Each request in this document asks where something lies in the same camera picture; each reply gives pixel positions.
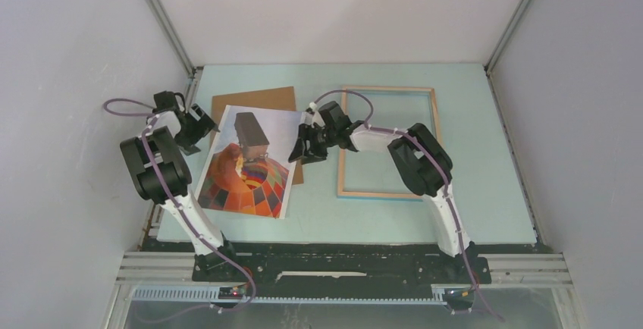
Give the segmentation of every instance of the gray wall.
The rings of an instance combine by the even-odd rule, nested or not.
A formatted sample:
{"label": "gray wall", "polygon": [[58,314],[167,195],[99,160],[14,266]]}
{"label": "gray wall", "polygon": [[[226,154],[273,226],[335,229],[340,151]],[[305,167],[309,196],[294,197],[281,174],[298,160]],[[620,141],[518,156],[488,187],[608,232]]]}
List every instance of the gray wall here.
{"label": "gray wall", "polygon": [[0,327],[98,327],[148,203],[118,143],[186,77],[144,0],[0,0]]}
{"label": "gray wall", "polygon": [[591,327],[641,327],[643,0],[535,0],[494,84]]}

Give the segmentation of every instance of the wall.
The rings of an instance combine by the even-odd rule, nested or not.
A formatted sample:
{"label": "wall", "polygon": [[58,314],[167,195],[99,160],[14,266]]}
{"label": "wall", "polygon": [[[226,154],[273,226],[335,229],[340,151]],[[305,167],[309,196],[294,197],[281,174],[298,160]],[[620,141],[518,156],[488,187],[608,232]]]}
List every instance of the wall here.
{"label": "wall", "polygon": [[148,208],[102,112],[187,81],[144,0],[0,0],[0,327],[92,328]]}
{"label": "wall", "polygon": [[643,3],[535,0],[494,71],[534,209],[590,327],[640,327]]}
{"label": "wall", "polygon": [[196,65],[485,63],[519,0],[162,0]]}

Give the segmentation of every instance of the white backdrop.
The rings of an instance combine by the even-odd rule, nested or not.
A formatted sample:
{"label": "white backdrop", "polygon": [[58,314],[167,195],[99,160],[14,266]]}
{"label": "white backdrop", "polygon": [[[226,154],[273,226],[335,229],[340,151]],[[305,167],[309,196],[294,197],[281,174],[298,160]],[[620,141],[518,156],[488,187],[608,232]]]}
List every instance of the white backdrop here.
{"label": "white backdrop", "polygon": [[197,65],[485,63],[519,0],[161,0]]}

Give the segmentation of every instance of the light blue table surface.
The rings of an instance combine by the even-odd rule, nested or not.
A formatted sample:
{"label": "light blue table surface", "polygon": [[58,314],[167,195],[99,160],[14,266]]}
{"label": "light blue table surface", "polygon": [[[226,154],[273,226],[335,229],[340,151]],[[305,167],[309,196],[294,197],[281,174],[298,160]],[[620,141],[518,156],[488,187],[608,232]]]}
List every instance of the light blue table surface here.
{"label": "light blue table surface", "polygon": [[[470,237],[480,244],[535,242],[529,212],[480,64],[206,66],[195,102],[210,111],[214,95],[295,86],[297,108],[304,110],[323,92],[342,85],[435,88],[443,144],[453,160],[456,205]],[[339,102],[340,94],[326,100]],[[408,105],[401,100],[398,117],[408,119]],[[351,118],[363,117],[351,115]],[[193,181],[198,181],[205,165],[209,138],[202,139],[197,146],[202,151],[187,158]],[[225,211],[208,210],[206,214],[234,241],[435,242],[429,207],[423,202],[338,199],[337,157],[338,150],[334,148],[326,162],[304,166],[304,184],[293,186],[287,217],[283,220]],[[170,215],[164,215],[158,239],[188,240]]]}

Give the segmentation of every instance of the poster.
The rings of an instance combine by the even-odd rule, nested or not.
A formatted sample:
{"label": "poster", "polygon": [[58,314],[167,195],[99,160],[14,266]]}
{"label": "poster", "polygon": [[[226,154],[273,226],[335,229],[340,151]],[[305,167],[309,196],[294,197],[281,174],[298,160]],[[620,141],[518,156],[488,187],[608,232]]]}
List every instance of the poster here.
{"label": "poster", "polygon": [[304,113],[228,105],[197,186],[204,209],[285,218]]}

